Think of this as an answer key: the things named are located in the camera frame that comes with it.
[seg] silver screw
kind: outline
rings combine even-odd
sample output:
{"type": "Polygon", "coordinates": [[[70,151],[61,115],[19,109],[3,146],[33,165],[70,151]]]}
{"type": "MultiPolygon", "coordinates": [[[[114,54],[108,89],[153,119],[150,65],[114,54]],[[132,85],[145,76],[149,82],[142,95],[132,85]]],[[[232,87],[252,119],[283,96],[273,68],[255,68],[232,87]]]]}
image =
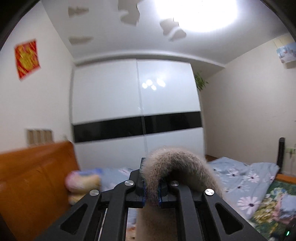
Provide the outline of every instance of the silver screw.
{"type": "Polygon", "coordinates": [[[179,186],[179,182],[178,181],[171,181],[170,185],[173,187],[177,187],[177,186],[179,186]]]}
{"type": "Polygon", "coordinates": [[[214,192],[213,189],[208,188],[208,189],[205,190],[205,194],[207,194],[208,196],[213,196],[214,193],[215,193],[215,192],[214,192]]]}
{"type": "Polygon", "coordinates": [[[126,186],[132,186],[133,184],[134,184],[134,182],[132,180],[126,180],[124,182],[124,185],[126,185],[126,186]]]}
{"type": "Polygon", "coordinates": [[[91,196],[97,196],[99,193],[100,193],[100,192],[99,192],[98,190],[93,189],[93,190],[91,190],[91,191],[89,192],[89,195],[91,195],[91,196]]]}

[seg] orange wooden headboard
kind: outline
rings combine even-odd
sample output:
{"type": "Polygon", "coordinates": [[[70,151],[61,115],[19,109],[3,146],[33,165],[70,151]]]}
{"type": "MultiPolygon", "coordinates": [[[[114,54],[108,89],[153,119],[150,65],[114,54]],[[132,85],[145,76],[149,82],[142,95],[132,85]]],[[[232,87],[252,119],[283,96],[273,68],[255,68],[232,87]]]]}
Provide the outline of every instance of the orange wooden headboard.
{"type": "Polygon", "coordinates": [[[73,144],[0,155],[0,214],[17,241],[31,241],[69,209],[65,177],[78,170],[73,144]]]}

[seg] white wall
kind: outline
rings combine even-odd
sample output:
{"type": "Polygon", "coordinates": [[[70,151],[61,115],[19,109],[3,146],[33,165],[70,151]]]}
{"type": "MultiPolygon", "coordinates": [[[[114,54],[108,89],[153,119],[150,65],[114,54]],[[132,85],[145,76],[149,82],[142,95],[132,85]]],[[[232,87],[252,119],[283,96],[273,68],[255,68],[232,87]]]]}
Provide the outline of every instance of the white wall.
{"type": "Polygon", "coordinates": [[[0,51],[0,63],[0,151],[26,147],[26,128],[50,128],[55,141],[71,138],[72,56],[41,2],[14,28],[0,51]],[[41,68],[21,82],[14,47],[31,39],[37,40],[41,68]]]}
{"type": "Polygon", "coordinates": [[[208,155],[275,163],[280,137],[288,147],[296,143],[296,68],[285,69],[276,49],[271,40],[207,80],[201,101],[208,155]]]}

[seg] black bed post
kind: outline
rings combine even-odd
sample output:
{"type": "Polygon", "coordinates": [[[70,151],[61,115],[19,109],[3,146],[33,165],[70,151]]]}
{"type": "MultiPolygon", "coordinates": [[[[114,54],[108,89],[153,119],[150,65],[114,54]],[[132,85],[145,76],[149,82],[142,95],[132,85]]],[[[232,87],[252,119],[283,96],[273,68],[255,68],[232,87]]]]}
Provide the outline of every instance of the black bed post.
{"type": "Polygon", "coordinates": [[[278,159],[276,161],[276,164],[279,166],[278,173],[281,173],[281,168],[283,167],[284,153],[285,153],[285,138],[281,137],[279,139],[278,159]]]}

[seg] wooden floor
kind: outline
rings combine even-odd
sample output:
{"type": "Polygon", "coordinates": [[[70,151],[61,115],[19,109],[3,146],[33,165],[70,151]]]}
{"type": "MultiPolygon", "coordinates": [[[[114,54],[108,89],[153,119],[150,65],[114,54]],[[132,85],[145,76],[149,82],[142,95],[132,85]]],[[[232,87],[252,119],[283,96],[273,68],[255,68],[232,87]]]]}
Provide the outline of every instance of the wooden floor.
{"type": "Polygon", "coordinates": [[[216,160],[216,159],[218,159],[218,158],[217,158],[217,157],[214,157],[214,156],[205,155],[205,159],[206,159],[207,161],[213,161],[213,160],[216,160]]]}
{"type": "MultiPolygon", "coordinates": [[[[207,161],[213,161],[218,159],[217,157],[209,156],[209,155],[205,155],[205,158],[207,161]]],[[[291,177],[284,174],[277,174],[275,180],[280,182],[290,183],[290,184],[296,184],[296,177],[291,177]]]]}

